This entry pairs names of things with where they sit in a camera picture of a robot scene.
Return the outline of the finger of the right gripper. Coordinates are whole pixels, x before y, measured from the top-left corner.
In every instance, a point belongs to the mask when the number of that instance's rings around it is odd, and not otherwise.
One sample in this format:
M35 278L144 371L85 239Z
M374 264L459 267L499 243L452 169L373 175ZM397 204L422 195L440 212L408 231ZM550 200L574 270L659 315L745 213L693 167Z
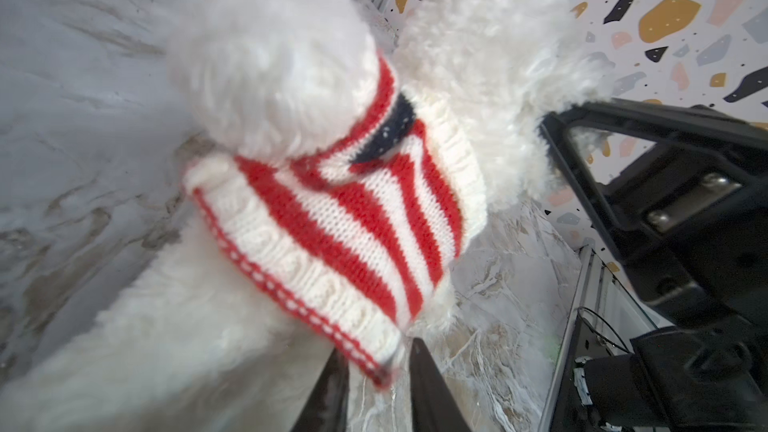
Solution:
M637 295L676 324L767 320L767 134L712 108L616 99L547 115L556 167ZM648 149L606 183L576 136Z

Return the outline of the red white striped sweater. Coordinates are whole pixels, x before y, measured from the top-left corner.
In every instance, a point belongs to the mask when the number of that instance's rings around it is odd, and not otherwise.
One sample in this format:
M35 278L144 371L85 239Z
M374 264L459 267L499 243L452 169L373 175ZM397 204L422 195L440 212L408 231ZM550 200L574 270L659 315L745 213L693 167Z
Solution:
M364 117L331 147L279 164L214 153L184 188L219 249L374 384L484 228L477 157L443 105L405 94L391 63Z

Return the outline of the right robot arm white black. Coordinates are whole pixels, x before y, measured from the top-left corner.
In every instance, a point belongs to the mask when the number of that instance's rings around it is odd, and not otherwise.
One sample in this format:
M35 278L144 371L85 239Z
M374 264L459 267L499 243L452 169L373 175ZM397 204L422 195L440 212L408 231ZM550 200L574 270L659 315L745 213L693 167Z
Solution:
M767 427L767 134L704 106L626 100L541 131L639 300L667 320L623 343L574 300L544 431Z

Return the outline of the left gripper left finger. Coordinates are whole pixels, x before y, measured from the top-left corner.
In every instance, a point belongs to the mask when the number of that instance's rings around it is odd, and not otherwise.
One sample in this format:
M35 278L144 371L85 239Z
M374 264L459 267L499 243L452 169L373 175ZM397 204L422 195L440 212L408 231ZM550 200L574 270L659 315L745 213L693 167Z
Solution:
M347 358L339 350L334 350L291 432L346 431L349 372Z

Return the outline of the white plush teddy bear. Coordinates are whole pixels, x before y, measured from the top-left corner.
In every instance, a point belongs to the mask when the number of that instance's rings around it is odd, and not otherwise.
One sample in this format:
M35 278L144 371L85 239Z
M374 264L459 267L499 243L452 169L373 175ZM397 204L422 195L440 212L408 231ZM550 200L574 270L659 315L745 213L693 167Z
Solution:
M413 102L455 117L479 163L487 217L550 194L557 173L543 117L605 101L612 87L569 0L423 0L392 53L355 0L173 0L164 29L173 80L216 144L192 163L227 153L279 164L331 147L364 117L386 59ZM339 349L233 265L183 189L195 209L179 240L89 331L4 388L3 430L207 429L212 417L194 418L192 403L228 382L255 429L294 423ZM393 380L411 334L450 326L456 259L407 329Z

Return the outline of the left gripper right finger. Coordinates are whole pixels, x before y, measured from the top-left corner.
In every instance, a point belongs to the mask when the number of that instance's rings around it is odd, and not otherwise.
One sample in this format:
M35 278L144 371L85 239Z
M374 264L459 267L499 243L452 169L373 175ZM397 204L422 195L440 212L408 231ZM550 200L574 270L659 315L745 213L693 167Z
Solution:
M409 372L413 431L471 431L421 338L412 341Z

